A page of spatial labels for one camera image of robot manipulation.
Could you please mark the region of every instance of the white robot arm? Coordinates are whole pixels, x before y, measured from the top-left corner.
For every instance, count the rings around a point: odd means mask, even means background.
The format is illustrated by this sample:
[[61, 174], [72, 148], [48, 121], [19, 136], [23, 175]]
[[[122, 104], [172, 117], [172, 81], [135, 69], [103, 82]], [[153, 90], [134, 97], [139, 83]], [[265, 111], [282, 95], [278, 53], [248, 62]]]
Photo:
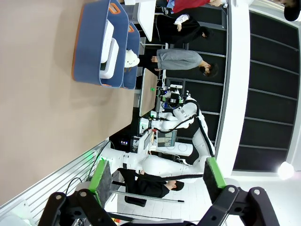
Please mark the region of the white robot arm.
[[201, 177], [204, 173], [206, 158], [214, 156], [215, 153], [214, 146], [207, 135], [208, 127], [205, 122], [205, 118], [199, 110], [197, 102], [192, 98], [188, 99], [183, 107], [178, 107], [173, 112], [177, 120], [157, 121], [161, 124], [158, 123], [156, 126], [159, 127], [159, 130], [168, 130], [184, 121], [185, 123], [182, 123], [178, 127], [184, 128], [193, 123], [194, 118], [196, 118], [196, 123], [199, 124], [200, 128], [194, 134], [192, 142], [199, 154], [199, 157], [194, 161], [193, 165], [177, 163], [154, 155], [125, 153], [106, 147], [102, 151], [101, 157], [110, 161], [111, 172], [113, 173], [118, 168], [144, 170], [150, 175], [160, 176], [162, 178], [173, 177], [188, 183], [193, 183], [197, 179], [191, 177], [197, 177], [198, 175]]

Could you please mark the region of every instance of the person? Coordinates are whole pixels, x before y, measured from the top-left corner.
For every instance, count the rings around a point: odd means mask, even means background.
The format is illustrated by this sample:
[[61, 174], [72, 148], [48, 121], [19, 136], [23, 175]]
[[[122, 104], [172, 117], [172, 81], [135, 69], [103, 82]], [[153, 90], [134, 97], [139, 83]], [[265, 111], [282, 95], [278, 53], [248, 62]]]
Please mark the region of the person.
[[188, 14], [176, 20], [169, 16], [158, 15], [153, 28], [153, 38], [170, 44], [189, 43], [199, 37], [209, 39], [213, 36], [210, 28], [201, 26]]
[[169, 0], [167, 8], [172, 9], [174, 13], [178, 13], [184, 9], [200, 7], [207, 3], [218, 7], [222, 4], [222, 0]]
[[[180, 191], [184, 187], [184, 183], [177, 180], [170, 180], [168, 182], [156, 182], [146, 179], [138, 178], [135, 180], [134, 170], [130, 169], [118, 169], [124, 178], [124, 182], [127, 185], [127, 192], [132, 194], [145, 195], [156, 198], [163, 198], [169, 193], [169, 191]], [[158, 176], [148, 175], [143, 170], [141, 175], [145, 175], [147, 178], [161, 178]]]
[[138, 67], [149, 70], [189, 70], [199, 67], [204, 76], [214, 77], [218, 73], [218, 65], [207, 63], [195, 51], [181, 49], [158, 49], [156, 56], [139, 55]]

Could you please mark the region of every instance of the blue bin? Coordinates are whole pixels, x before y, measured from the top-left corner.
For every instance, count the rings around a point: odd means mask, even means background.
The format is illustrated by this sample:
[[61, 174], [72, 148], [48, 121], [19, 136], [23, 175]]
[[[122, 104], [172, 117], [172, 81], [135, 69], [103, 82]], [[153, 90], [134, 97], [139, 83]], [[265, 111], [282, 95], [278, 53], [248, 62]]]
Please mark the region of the blue bin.
[[[103, 49], [103, 33], [106, 19], [114, 26], [113, 38], [119, 45], [114, 75], [110, 79], [100, 79], [100, 59]], [[123, 81], [126, 54], [128, 17], [116, 0], [100, 0], [83, 6], [79, 19], [72, 65], [75, 81], [95, 85], [120, 88]]]
[[[135, 27], [135, 25], [130, 22], [129, 30], [127, 35], [127, 49], [132, 50], [134, 53], [139, 55], [139, 45], [140, 45], [140, 34]], [[136, 76], [137, 76], [137, 66], [132, 67], [130, 71], [124, 72], [123, 75], [123, 88], [135, 89], [136, 86]]]

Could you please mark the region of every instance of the light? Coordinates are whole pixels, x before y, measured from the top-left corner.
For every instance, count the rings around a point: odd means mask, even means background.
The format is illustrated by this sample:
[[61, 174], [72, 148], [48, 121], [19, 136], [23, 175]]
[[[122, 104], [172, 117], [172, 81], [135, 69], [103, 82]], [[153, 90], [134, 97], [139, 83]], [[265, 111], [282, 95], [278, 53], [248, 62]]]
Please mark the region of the light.
[[282, 180], [291, 178], [294, 175], [293, 166], [284, 161], [278, 169], [278, 175]]

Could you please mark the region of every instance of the black jacket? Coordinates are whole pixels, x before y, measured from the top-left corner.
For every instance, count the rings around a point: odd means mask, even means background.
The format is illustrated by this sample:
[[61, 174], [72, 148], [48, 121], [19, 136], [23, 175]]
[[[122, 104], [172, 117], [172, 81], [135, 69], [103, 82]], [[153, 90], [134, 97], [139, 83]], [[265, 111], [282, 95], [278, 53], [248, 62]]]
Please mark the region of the black jacket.
[[165, 15], [157, 16], [154, 32], [158, 33], [159, 40], [170, 44], [189, 43], [203, 33], [203, 27], [191, 16], [189, 20], [182, 23], [182, 29], [179, 32], [175, 19]]
[[165, 186], [166, 182], [155, 182], [138, 178], [136, 180], [137, 194], [150, 197], [163, 198], [169, 193], [169, 189]]

